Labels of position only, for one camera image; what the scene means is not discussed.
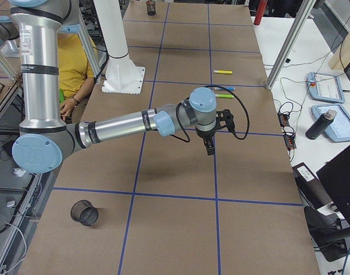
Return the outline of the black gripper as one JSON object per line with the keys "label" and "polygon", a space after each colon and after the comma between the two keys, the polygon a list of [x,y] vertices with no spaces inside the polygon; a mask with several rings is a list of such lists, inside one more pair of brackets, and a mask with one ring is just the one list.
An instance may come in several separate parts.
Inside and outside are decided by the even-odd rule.
{"label": "black gripper", "polygon": [[214,155],[213,137],[215,135],[215,131],[212,129],[209,131],[201,131],[200,129],[196,128],[196,133],[200,138],[203,139],[208,156]]}

